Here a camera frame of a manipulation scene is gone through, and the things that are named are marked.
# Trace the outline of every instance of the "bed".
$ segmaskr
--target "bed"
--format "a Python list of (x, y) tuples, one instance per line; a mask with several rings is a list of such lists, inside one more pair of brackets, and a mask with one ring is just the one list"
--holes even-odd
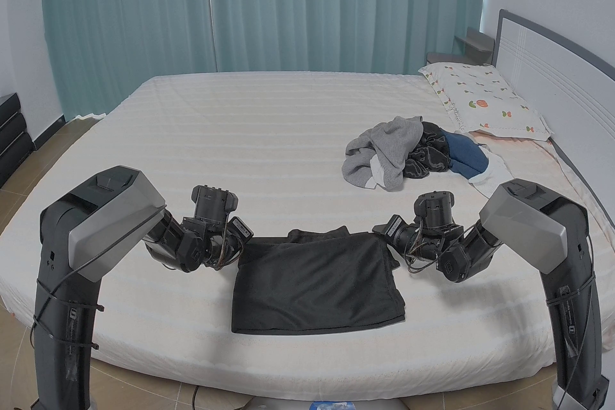
[[(510, 61), (519, 50), (502, 48), (508, 33), (499, 37), (504, 71), (520, 63)], [(511, 45), (519, 45), (513, 34)], [(517, 67), (507, 76), (521, 85), (521, 71)], [(541, 101), (534, 103), (544, 113)], [(119, 164), (143, 170), (179, 219), (193, 213), (190, 195), (196, 184), (233, 191), (239, 197), (237, 214), (260, 236), (285, 235), (294, 228), (322, 232), (342, 224), (358, 232), (394, 213), (411, 219), (416, 196), (435, 189), (453, 191), (457, 223), (471, 225), (487, 199), (460, 175), (407, 179), (396, 192), (360, 189), (342, 178), (346, 144), (396, 115), (422, 115), (455, 130), (423, 76), (254, 72), (154, 77), (72, 145), (13, 217), (0, 237), (0, 295), (19, 321), (31, 324), (40, 211), (95, 172)], [(557, 136), (557, 121), (545, 116)], [(609, 210), (604, 190), (595, 197), (588, 187), (604, 182), (581, 180), (550, 143), (477, 139), (500, 154), (515, 177), (542, 183), (587, 206), (603, 345), (612, 348), (615, 233), (604, 213)], [(559, 141), (572, 145), (566, 138)], [(574, 164), (584, 166), (582, 159)], [(94, 341), (100, 350), (93, 357), (188, 383), (310, 400), (455, 390), (530, 376), (555, 359), (539, 274), (508, 248), (462, 284), (448, 283), (433, 268), (418, 276), (396, 269), (405, 322), (345, 334), (231, 333), (236, 271), (230, 266), (219, 272), (171, 272), (152, 261), (143, 245), (135, 247), (103, 279), (99, 302), (105, 311), (96, 317)]]

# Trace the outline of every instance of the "blue clothing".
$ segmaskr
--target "blue clothing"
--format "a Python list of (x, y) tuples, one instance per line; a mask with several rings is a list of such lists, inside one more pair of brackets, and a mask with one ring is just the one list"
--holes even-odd
[(485, 172), (489, 159), (470, 137), (442, 130), (451, 156), (451, 171), (470, 179)]

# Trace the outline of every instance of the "gray headboard trim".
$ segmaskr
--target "gray headboard trim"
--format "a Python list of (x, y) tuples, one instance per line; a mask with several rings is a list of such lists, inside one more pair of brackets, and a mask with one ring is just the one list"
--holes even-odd
[[(543, 37), (546, 37), (552, 42), (564, 47), (569, 52), (572, 52), (575, 55), (579, 56), (580, 58), (588, 62), (590, 65), (598, 69), (600, 72), (603, 72), (604, 75), (606, 75), (607, 77), (610, 77), (611, 79), (613, 79), (613, 81), (615, 81), (615, 67), (607, 63), (605, 60), (601, 59), (599, 56), (596, 56), (594, 53), (589, 52), (587, 49), (583, 48), (583, 46), (578, 45), (577, 43), (571, 41), (570, 39), (563, 37), (561, 34), (557, 34), (556, 32), (550, 29), (547, 29), (541, 26), (540, 24), (536, 24), (535, 22), (532, 22), (524, 17), (513, 14), (512, 12), (509, 12), (504, 9), (500, 10), (499, 20), (497, 23), (496, 45), (495, 45), (495, 49), (493, 52), (493, 62), (492, 62), (493, 66), (496, 66), (497, 64), (497, 56), (499, 54), (500, 41), (501, 41), (501, 35), (502, 35), (502, 24), (503, 24), (504, 19), (508, 19), (516, 24), (519, 24), (520, 26), (523, 26), (524, 28), (527, 28), (528, 30), (531, 30)], [(568, 164), (568, 166), (570, 166), (570, 168), (575, 172), (575, 174), (579, 176), (579, 178), (587, 186), (589, 191), (592, 192), (592, 195), (596, 199), (596, 202), (602, 208), (604, 215), (606, 216), (608, 221), (611, 222), (611, 225), (615, 227), (615, 222), (613, 221), (613, 218), (611, 218), (610, 214), (606, 211), (606, 208), (604, 207), (600, 199), (597, 197), (592, 187), (588, 184), (587, 180), (579, 172), (579, 169), (574, 165), (574, 163), (570, 160), (570, 158), (562, 151), (562, 149), (557, 145), (557, 143), (553, 139), (550, 139), (550, 140), (556, 152), (558, 153), (558, 155), (562, 158), (564, 162), (566, 162), (566, 164)]]

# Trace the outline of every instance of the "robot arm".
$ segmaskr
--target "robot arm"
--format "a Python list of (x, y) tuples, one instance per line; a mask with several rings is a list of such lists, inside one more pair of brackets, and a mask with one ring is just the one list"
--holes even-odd
[(446, 278), (463, 282), (487, 268), (504, 243), (541, 272), (555, 341), (554, 409), (598, 409), (608, 379), (602, 371), (600, 307), (587, 237), (587, 210), (536, 183), (501, 184), (467, 235), (453, 221), (450, 192), (422, 195), (417, 217), (406, 224), (393, 216), (373, 231), (406, 260), (435, 263)]
[(237, 197), (197, 186), (194, 217), (181, 224), (141, 171), (122, 166), (84, 181), (41, 213), (35, 366), (39, 399), (33, 410), (91, 408), (90, 352), (100, 282), (142, 239), (169, 268), (220, 269), (235, 260), (252, 232), (228, 215)]

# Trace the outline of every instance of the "floral pillow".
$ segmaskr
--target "floral pillow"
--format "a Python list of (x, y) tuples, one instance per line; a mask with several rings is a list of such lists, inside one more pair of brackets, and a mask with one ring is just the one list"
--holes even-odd
[(541, 141), (551, 136), (542, 116), (514, 93), (493, 66), (432, 63), (419, 72), (463, 132)]

